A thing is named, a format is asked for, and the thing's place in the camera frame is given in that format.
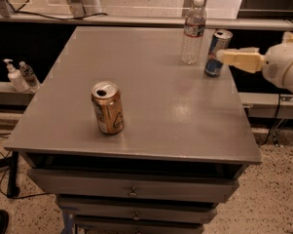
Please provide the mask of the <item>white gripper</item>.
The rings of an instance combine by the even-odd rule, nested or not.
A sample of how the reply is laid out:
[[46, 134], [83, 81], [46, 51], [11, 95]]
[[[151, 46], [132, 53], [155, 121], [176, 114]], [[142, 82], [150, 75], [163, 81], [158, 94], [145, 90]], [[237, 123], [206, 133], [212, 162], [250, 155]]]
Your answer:
[[219, 50], [216, 59], [248, 73], [262, 70], [263, 77], [275, 86], [293, 90], [293, 32], [285, 31], [282, 43], [270, 47], [265, 56], [258, 48], [248, 47]]

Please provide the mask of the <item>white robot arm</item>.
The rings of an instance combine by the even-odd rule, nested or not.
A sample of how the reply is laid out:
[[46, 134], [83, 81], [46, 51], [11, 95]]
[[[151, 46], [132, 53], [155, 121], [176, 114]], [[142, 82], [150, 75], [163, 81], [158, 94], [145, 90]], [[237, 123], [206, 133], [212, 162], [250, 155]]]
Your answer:
[[261, 71], [267, 81], [293, 93], [293, 32], [285, 31], [281, 43], [269, 47], [264, 55], [250, 47], [219, 50], [215, 56], [223, 64], [248, 73]]

